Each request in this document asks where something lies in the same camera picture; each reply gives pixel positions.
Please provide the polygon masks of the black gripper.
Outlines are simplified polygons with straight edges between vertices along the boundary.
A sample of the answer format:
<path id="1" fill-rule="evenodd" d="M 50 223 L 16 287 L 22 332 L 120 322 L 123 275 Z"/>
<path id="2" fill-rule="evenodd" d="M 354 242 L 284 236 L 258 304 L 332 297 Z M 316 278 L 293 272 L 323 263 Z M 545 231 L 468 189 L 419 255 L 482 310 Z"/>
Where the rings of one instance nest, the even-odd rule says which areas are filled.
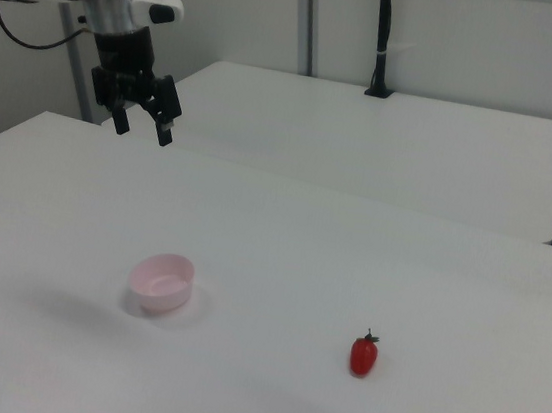
<path id="1" fill-rule="evenodd" d="M 129 132 L 126 101 L 144 103 L 154 120 L 160 146 L 172 142 L 173 122 L 182 115 L 174 79 L 153 73 L 154 51 L 148 27 L 127 34 L 94 36 L 100 65 L 91 69 L 96 103 L 112 116 L 118 135 Z"/>

